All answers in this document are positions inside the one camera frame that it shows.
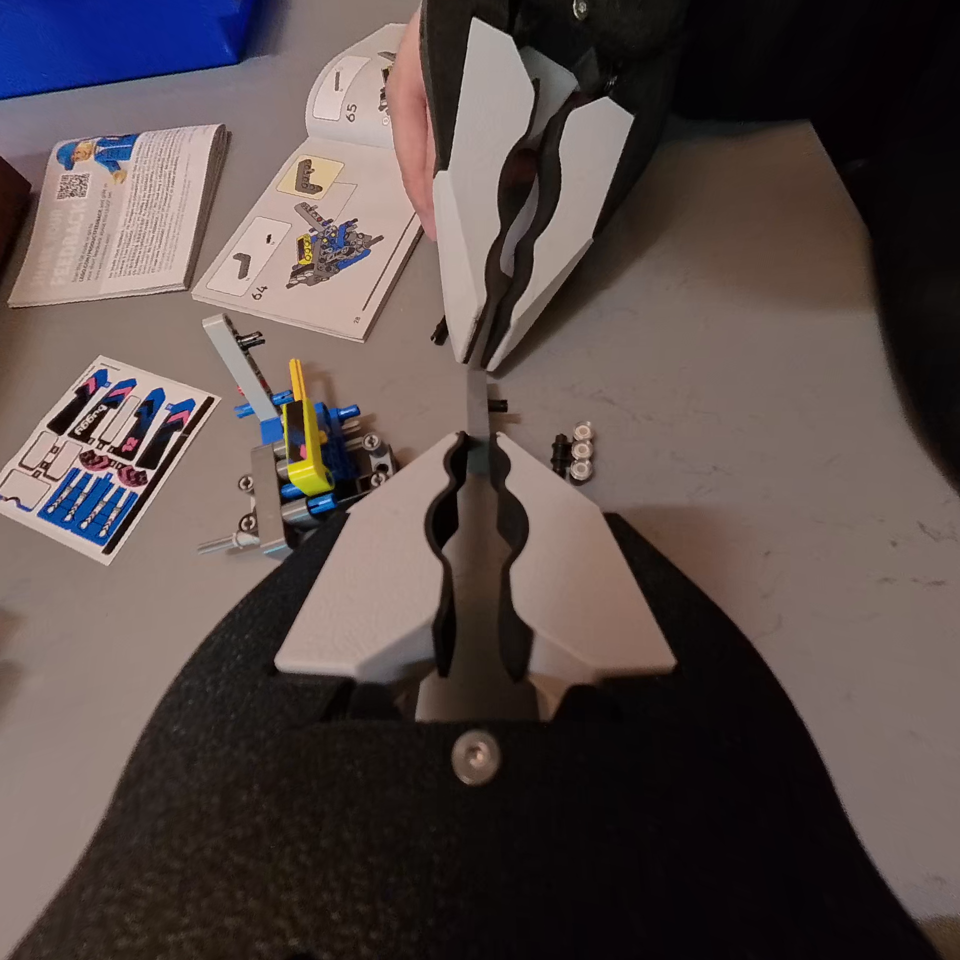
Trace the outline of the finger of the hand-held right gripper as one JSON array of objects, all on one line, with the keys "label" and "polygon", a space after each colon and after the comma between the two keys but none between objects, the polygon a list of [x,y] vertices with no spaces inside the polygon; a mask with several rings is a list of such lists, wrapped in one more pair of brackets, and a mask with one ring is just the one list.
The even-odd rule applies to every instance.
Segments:
[{"label": "finger of the hand-held right gripper", "polygon": [[512,277],[483,352],[495,371],[592,246],[634,117],[611,97],[566,105],[540,143],[536,205],[513,250]]},{"label": "finger of the hand-held right gripper", "polygon": [[578,90],[569,69],[471,18],[449,158],[433,183],[443,306],[459,363],[498,366],[498,350],[510,350],[510,308],[500,320],[497,314],[539,186],[517,206],[505,172],[519,151],[539,147],[548,122]]}]

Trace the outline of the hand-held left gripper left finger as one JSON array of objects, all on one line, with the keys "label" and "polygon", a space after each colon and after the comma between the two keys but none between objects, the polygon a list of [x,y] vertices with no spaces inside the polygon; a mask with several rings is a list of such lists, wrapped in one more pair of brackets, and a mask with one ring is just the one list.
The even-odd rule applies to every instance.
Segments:
[{"label": "hand-held left gripper left finger", "polygon": [[445,547],[468,460],[468,434],[450,433],[349,509],[274,657],[279,673],[378,686],[418,719],[424,680],[448,676],[455,650]]}]

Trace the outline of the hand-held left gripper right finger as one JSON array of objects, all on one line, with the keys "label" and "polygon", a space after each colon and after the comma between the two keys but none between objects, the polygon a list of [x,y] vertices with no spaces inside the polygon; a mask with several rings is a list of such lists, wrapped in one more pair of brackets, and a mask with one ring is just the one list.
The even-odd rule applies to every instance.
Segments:
[{"label": "hand-held left gripper right finger", "polygon": [[508,548],[499,654],[534,690],[539,718],[575,687],[673,672],[676,656],[603,511],[503,433],[488,458]]}]

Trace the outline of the partly built lego model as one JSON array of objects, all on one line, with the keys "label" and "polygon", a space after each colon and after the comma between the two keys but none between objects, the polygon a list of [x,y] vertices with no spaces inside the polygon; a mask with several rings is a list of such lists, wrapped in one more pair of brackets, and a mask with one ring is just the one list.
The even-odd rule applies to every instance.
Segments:
[{"label": "partly built lego model", "polygon": [[202,321],[244,402],[238,419],[253,417],[259,444],[237,482],[248,496],[231,534],[198,546],[199,555],[257,551],[281,561],[322,523],[346,512],[399,471],[390,444],[367,429],[357,405],[338,407],[311,398],[305,369],[290,360],[291,385],[273,390],[253,355],[259,331],[241,333],[225,314]]}]

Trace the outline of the open lego instruction booklet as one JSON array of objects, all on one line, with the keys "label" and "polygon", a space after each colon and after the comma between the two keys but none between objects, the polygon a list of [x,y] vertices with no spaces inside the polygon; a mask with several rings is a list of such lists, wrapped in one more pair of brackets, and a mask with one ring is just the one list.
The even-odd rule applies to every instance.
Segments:
[{"label": "open lego instruction booklet", "polygon": [[422,233],[386,96],[404,30],[381,27],[318,74],[306,139],[196,283],[195,301],[368,339]]}]

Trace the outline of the lego sticker sheet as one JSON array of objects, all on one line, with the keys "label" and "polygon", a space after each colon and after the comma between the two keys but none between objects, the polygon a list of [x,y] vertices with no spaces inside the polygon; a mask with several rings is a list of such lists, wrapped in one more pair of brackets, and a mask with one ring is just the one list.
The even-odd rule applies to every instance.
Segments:
[{"label": "lego sticker sheet", "polygon": [[97,356],[2,466],[2,517],[108,567],[220,403]]}]

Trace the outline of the closed lego booklet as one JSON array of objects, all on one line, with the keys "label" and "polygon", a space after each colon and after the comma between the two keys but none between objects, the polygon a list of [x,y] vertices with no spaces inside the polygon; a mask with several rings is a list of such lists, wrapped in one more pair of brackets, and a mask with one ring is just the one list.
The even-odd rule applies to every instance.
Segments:
[{"label": "closed lego booklet", "polygon": [[185,292],[229,144],[223,124],[58,142],[8,307]]}]

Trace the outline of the person's right hand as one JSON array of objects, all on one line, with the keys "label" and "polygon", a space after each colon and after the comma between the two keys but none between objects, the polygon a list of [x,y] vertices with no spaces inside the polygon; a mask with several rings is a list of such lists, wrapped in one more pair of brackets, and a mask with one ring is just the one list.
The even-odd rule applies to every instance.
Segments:
[{"label": "person's right hand", "polygon": [[421,19],[422,9],[417,7],[399,44],[386,96],[402,184],[424,233],[434,242],[436,147],[421,57]]}]

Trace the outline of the blue box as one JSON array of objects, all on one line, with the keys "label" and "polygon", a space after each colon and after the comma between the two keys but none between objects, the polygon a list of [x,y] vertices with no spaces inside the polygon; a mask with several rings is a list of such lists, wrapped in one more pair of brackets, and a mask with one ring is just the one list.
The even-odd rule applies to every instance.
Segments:
[{"label": "blue box", "polygon": [[284,1],[3,1],[1,98],[235,66],[274,51]]}]

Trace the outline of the dark brown wooden object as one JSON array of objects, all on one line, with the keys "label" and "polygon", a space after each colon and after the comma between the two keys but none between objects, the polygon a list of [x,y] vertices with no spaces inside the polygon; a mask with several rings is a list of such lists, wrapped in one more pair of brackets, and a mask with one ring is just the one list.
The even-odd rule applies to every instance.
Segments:
[{"label": "dark brown wooden object", "polygon": [[31,184],[4,157],[1,167],[1,273],[6,269],[30,204]]}]

